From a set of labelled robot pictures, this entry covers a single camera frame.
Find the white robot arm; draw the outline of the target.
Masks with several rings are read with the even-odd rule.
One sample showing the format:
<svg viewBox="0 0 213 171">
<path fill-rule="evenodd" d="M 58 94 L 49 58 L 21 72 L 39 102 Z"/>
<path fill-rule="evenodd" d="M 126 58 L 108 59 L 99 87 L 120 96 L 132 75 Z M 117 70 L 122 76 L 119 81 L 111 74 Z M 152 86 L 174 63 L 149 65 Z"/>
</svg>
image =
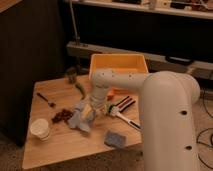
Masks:
<svg viewBox="0 0 213 171">
<path fill-rule="evenodd" d="M 98 69 L 91 74 L 89 102 L 102 107 L 110 88 L 137 94 L 144 171 L 200 171 L 192 107 L 200 96 L 189 74 L 171 71 L 115 73 Z"/>
</svg>

